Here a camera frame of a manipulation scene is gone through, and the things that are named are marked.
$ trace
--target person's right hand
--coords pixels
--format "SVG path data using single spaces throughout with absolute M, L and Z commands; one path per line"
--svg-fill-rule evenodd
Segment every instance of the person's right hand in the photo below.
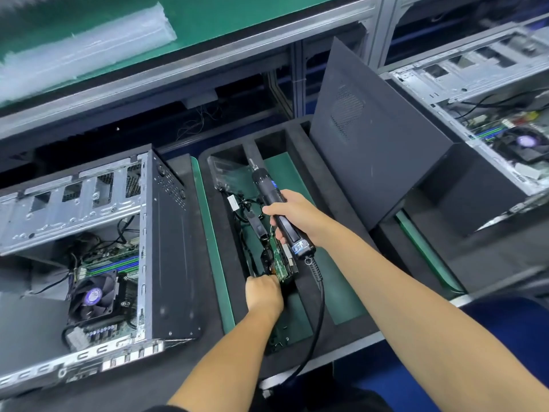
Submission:
M 276 227 L 273 215 L 284 215 L 294 226 L 305 232 L 313 244 L 324 247 L 323 243 L 329 235 L 329 228 L 337 222 L 318 210 L 298 192 L 283 189 L 281 193 L 288 202 L 275 202 L 263 207 L 263 212 L 271 216 L 271 225 Z M 286 242 L 278 228 L 276 238 L 281 243 Z

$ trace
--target clear plastic packaging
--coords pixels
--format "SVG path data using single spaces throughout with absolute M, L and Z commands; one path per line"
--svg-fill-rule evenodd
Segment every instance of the clear plastic packaging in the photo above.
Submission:
M 0 103 L 30 96 L 177 39 L 160 3 L 0 62 Z

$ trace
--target person's left arm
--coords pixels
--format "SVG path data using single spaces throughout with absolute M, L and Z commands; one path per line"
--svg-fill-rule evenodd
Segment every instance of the person's left arm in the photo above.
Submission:
M 189 412 L 245 412 L 284 302 L 276 276 L 249 277 L 248 314 L 196 365 L 168 405 Z

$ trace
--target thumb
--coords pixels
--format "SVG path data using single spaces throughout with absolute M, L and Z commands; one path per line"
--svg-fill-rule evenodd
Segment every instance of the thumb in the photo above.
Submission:
M 286 202 L 275 202 L 263 207 L 263 213 L 267 215 L 287 215 L 288 210 L 288 203 Z

